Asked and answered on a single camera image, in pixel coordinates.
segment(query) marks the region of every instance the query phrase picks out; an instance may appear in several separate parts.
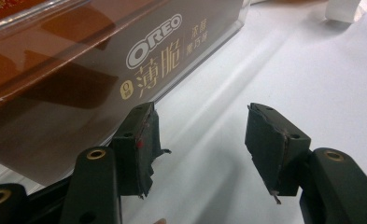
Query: oreo logo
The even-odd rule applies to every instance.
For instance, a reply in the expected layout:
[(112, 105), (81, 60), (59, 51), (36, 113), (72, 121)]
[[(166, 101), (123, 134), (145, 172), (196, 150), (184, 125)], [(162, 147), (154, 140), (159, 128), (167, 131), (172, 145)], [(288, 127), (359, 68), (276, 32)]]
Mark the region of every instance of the oreo logo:
[(176, 14), (171, 19), (163, 22), (160, 26), (151, 31), (146, 38), (137, 42), (127, 56), (127, 67), (134, 69), (139, 66), (167, 36), (179, 28), (182, 23), (182, 16)]

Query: white surface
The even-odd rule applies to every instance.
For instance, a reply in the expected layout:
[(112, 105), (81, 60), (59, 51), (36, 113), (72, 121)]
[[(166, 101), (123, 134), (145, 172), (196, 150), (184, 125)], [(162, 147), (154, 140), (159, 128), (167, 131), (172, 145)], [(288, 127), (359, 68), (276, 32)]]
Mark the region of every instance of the white surface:
[(326, 2), (266, 2), (156, 107), (162, 146), (145, 200), (124, 197), (124, 223), (303, 223), (299, 197), (268, 195), (244, 145), (247, 105), (269, 105), (367, 174), (367, 14), (325, 21)]
[(37, 184), (35, 181), (32, 181), (0, 164), (0, 184), (7, 183), (18, 183), (23, 185), (28, 194), (43, 188), (43, 186)]

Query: white table surface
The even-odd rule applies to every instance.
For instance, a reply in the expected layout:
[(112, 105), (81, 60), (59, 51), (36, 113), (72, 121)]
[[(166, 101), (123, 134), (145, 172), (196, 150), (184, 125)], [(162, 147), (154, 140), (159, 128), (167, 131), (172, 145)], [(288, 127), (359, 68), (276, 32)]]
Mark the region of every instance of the white table surface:
[(163, 155), (124, 223), (303, 223), (299, 196), (276, 205), (244, 144), (247, 105), (269, 105), (367, 174), (367, 14), (324, 19), (325, 1), (250, 7), (246, 25), (156, 104)]

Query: red marking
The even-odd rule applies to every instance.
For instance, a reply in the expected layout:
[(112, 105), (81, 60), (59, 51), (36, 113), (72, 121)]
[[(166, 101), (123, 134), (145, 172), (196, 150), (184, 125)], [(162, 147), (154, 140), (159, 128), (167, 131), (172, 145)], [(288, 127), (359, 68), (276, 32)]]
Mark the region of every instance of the red marking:
[(145, 145), (145, 144), (143, 143), (143, 140), (142, 140), (142, 139), (140, 139), (140, 140), (139, 140), (139, 142), (137, 142), (137, 143), (136, 143), (136, 147), (137, 147), (137, 148), (141, 148), (141, 147), (143, 147), (144, 145)]

